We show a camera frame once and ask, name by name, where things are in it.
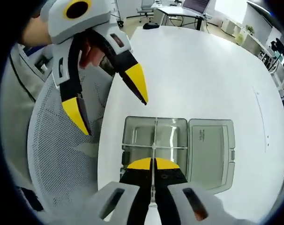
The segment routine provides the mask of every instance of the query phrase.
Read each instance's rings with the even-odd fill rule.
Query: hand
[[[39,14],[35,15],[35,18],[31,18],[28,25],[22,33],[21,44],[25,46],[35,47],[39,45],[49,45],[52,43],[48,34],[47,23],[42,22]],[[86,68],[89,63],[93,66],[98,66],[104,57],[104,53],[99,48],[91,46],[86,41],[82,47],[82,56],[80,59],[80,67]]]
[[[86,68],[89,63],[97,67],[104,57],[104,53],[97,47],[91,46],[86,40],[82,48],[82,55],[80,59],[80,68]]]

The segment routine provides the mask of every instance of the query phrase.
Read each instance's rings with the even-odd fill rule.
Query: office desk
[[[278,90],[284,88],[284,67],[281,62],[276,63],[276,68],[274,71],[270,71],[271,77]]]
[[[243,41],[240,44],[241,47],[245,48],[255,56],[258,56],[261,51],[264,51],[270,58],[273,58],[267,48],[257,38],[250,35],[244,28],[241,29],[240,34],[243,37]]]
[[[222,23],[221,30],[224,31],[226,34],[235,37],[237,34],[240,33],[241,25],[226,18]]]
[[[169,6],[170,4],[173,5],[177,5],[177,3],[173,0],[164,0],[164,1],[159,1],[159,2],[155,2],[152,4],[152,8],[159,8],[159,7],[163,7],[163,6]]]
[[[155,23],[158,23],[160,25],[166,25],[168,22],[169,16],[182,16],[183,24],[196,22],[195,20],[197,20],[196,30],[201,29],[202,21],[204,19],[204,17],[199,16],[195,12],[192,12],[191,10],[185,9],[183,7],[162,6],[162,7],[158,7],[154,9],[154,22]]]
[[[228,119],[235,132],[234,178],[216,196],[231,215],[260,221],[284,176],[284,107],[265,66],[234,43],[186,28],[138,27],[131,44],[149,103],[114,77],[101,128],[98,189],[119,181],[127,116]]]

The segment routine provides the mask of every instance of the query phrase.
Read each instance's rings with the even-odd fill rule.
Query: person
[[[44,85],[41,72],[22,54],[22,45],[36,47],[52,44],[48,26],[39,13],[30,18],[21,38],[13,46],[0,89],[0,138],[7,165],[16,186],[34,191],[27,161],[27,131],[31,113]],[[98,66],[104,54],[86,41],[79,66]]]

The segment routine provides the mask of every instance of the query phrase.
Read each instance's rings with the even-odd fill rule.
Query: black circle marking
[[[66,16],[69,19],[76,19],[84,15],[85,12],[88,10],[88,3],[84,1],[78,1],[72,4],[66,12]]]
[[[162,175],[161,175],[161,178],[163,178],[163,179],[165,180],[165,179],[167,179],[167,178],[168,178],[168,175],[166,175],[166,174],[162,174]]]

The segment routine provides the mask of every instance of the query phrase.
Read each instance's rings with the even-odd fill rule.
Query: white mesh
[[[80,70],[92,136],[65,114],[52,76],[36,101],[28,133],[30,176],[45,211],[60,218],[81,211],[97,191],[97,154],[112,77],[100,68]]]

